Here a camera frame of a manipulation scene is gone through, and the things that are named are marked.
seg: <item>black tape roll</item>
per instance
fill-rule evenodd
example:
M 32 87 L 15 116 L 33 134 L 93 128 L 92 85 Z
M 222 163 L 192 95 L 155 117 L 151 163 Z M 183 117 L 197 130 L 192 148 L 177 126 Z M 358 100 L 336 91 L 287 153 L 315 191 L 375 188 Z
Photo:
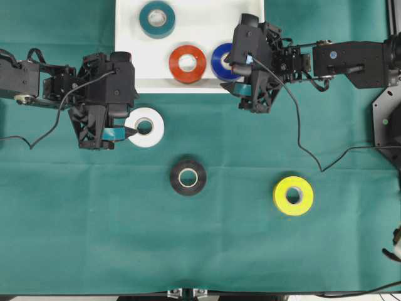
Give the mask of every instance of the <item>black tape roll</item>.
M 192 171 L 195 173 L 195 183 L 192 185 L 185 185 L 180 180 L 180 176 L 184 171 Z M 206 185 L 206 171 L 203 166 L 196 161 L 180 161 L 172 168 L 170 172 L 170 183 L 174 190 L 179 194 L 183 196 L 194 196 L 195 194 L 200 193 L 200 191 Z

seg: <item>yellow tape roll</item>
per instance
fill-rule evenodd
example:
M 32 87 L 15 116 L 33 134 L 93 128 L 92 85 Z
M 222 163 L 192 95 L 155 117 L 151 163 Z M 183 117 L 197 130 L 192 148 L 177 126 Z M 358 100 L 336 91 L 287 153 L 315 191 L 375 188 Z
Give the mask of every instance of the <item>yellow tape roll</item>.
M 287 199 L 287 192 L 291 189 L 297 190 L 299 201 L 292 204 Z M 313 204 L 312 186 L 301 177 L 286 177 L 281 180 L 273 191 L 273 200 L 276 207 L 284 214 L 299 216 L 311 209 Z

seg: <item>white tape roll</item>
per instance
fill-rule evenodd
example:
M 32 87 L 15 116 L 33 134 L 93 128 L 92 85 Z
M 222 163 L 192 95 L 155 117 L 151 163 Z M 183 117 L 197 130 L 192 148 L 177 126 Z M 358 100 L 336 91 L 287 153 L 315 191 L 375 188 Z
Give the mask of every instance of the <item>white tape roll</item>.
M 132 111 L 129 118 L 126 119 L 125 126 L 137 130 L 138 125 L 143 121 L 150 122 L 152 124 L 152 130 L 145 135 L 138 132 L 129 139 L 139 147 L 155 146 L 162 140 L 164 135 L 163 118 L 152 108 L 137 108 Z

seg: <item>blue tape roll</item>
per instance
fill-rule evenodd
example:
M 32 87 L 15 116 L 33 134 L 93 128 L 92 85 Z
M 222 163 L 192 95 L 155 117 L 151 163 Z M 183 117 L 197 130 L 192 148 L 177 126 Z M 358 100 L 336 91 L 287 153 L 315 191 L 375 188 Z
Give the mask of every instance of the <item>blue tape roll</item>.
M 233 74 L 231 70 L 227 70 L 221 64 L 221 58 L 231 51 L 231 43 L 222 44 L 217 47 L 212 54 L 212 70 L 215 76 L 225 82 L 233 82 L 240 78 L 240 76 Z
M 155 11 L 165 14 L 165 22 L 161 26 L 153 26 L 149 23 L 149 16 Z M 173 9 L 163 1 L 152 1 L 146 4 L 139 15 L 139 22 L 143 31 L 154 39 L 162 39 L 171 34 L 175 27 L 175 14 Z

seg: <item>tape roll hole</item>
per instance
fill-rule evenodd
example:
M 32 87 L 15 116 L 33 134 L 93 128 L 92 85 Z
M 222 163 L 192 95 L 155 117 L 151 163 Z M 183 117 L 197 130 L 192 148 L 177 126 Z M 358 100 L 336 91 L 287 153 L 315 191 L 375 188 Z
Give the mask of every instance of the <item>tape roll hole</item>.
M 139 119 L 136 123 L 135 123 L 135 127 L 134 129 L 138 130 L 138 134 L 142 135 L 142 136 L 146 136 L 149 135 L 152 131 L 153 131 L 153 122 L 144 117 Z
M 180 171 L 178 181 L 185 188 L 192 188 L 198 183 L 198 173 L 192 168 L 185 168 Z
M 162 27 L 167 22 L 167 15 L 161 9 L 154 9 L 148 14 L 148 22 L 153 27 Z
M 286 192 L 286 199 L 292 205 L 299 204 L 302 202 L 303 192 L 300 188 L 291 186 Z
M 182 55 L 178 60 L 178 66 L 184 72 L 192 72 L 196 68 L 196 58 L 193 55 Z
M 231 70 L 230 64 L 228 64 L 224 61 L 227 58 L 228 54 L 229 54 L 229 52 L 224 53 L 223 56 L 221 57 L 220 62 L 224 69 Z

